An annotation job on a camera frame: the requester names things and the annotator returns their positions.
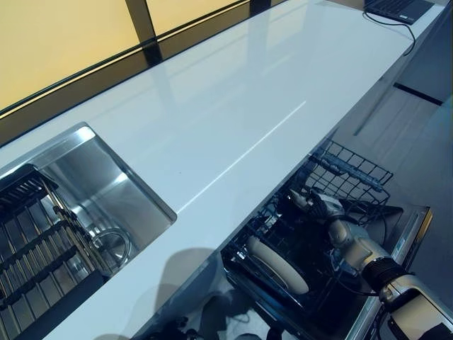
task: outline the dish rack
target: dish rack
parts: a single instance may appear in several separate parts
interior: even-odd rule
[[[0,180],[0,339],[42,339],[112,274],[56,189],[30,164]]]
[[[265,310],[273,311],[273,319],[278,320],[283,310],[287,314],[288,310],[293,311],[298,317],[313,317],[340,276],[348,277],[351,285],[361,283],[355,270],[330,245],[323,226],[292,202],[290,191],[307,195],[310,190],[318,190],[333,196],[342,203],[346,215],[366,226],[383,218],[383,208],[390,197],[384,185],[392,176],[344,146],[326,140],[224,247],[222,259],[227,278],[252,295]],[[272,268],[252,255],[247,247],[250,237],[259,238],[294,268],[310,287],[309,292],[292,293]],[[288,318],[280,321],[288,323]]]

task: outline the dishwasher rack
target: dishwasher rack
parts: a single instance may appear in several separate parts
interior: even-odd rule
[[[0,180],[0,339],[41,339],[112,274],[56,189],[30,164]]]
[[[366,227],[384,218],[384,206],[390,197],[384,185],[392,176],[344,146],[326,140],[224,247],[222,260],[227,278],[257,301],[273,320],[302,337],[304,329],[298,324],[304,322],[300,318],[291,322],[291,316],[314,317],[331,291],[337,289],[340,277],[357,289],[362,282],[333,249],[323,225],[292,202],[291,191],[305,196],[316,189],[333,196],[342,203],[346,215]],[[295,269],[310,287],[309,292],[291,293],[274,270],[250,253],[250,237],[257,237]]]

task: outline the black cable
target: black cable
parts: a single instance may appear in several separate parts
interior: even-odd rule
[[[351,293],[354,293],[356,295],[361,295],[361,296],[379,296],[378,293],[366,293],[366,292],[360,292],[359,290],[355,290],[355,289],[352,289],[351,287],[348,287],[344,282],[341,282],[341,280],[337,277],[334,276],[334,278],[337,280],[337,282],[339,284],[341,284],[341,286],[346,289],[346,290],[349,290]]]
[[[362,13],[362,16],[364,18],[370,19],[371,21],[374,21],[375,23],[380,23],[381,25],[386,25],[386,26],[404,26],[404,27],[406,27],[409,30],[409,33],[412,35],[413,42],[412,42],[412,45],[411,45],[411,48],[409,49],[409,51],[404,53],[403,56],[406,57],[412,52],[413,48],[415,47],[416,38],[415,38],[411,28],[409,27],[409,25],[406,25],[405,23],[385,23],[383,21],[379,21],[379,20],[377,20],[375,18],[372,18],[371,16],[368,15],[368,12],[366,12],[366,11],[364,11]]]
[[[351,287],[348,287],[344,282],[341,282],[340,278],[335,275],[335,271],[333,270],[332,266],[330,263],[326,263],[327,265],[327,270],[330,271],[331,277],[339,283],[344,289],[349,290],[351,293],[354,293],[356,295],[361,295],[361,296],[379,296],[378,293],[367,293],[367,292],[360,292],[359,290],[352,289]]]
[[[387,316],[388,312],[387,311],[383,311],[381,313],[381,315],[379,316],[377,322],[376,322],[376,337],[377,337],[377,340],[382,340],[382,336],[381,336],[381,327],[382,325],[384,324],[384,320]]]
[[[387,226],[387,219],[385,218],[384,213],[382,212],[382,209],[381,209],[381,217],[382,217],[382,221],[384,222],[384,237],[383,237],[381,246],[384,246],[385,241],[387,240],[388,226]]]

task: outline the sink basin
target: sink basin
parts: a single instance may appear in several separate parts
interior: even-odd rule
[[[0,183],[0,339],[42,339],[176,220],[84,124]]]
[[[25,163],[58,185],[59,196],[95,244],[103,244],[113,272],[176,220],[167,204],[87,125],[63,132],[18,159],[0,176]],[[50,199],[42,203],[51,211]]]

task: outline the dishwasher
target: dishwasher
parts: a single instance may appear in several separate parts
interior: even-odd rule
[[[242,223],[219,249],[219,266],[232,289],[241,292],[241,299],[250,299],[251,308],[270,327],[267,338],[244,339],[281,339],[283,331],[306,340],[371,339],[375,335],[383,315],[376,294],[331,246],[326,228],[302,212],[294,200],[313,190],[337,198],[348,217],[407,267],[430,210],[405,203],[404,208],[390,205],[386,187],[392,177],[390,171],[327,139]],[[187,299],[189,293],[184,292],[191,285],[203,289],[195,277],[173,301]],[[162,317],[165,313],[158,312],[150,321],[148,329],[154,331],[142,330],[137,339],[168,339],[166,332],[176,332],[175,328],[181,333],[189,330],[187,338],[172,333],[174,339],[230,339],[215,333],[207,336],[201,330],[203,321],[201,326],[188,318],[167,322]]]

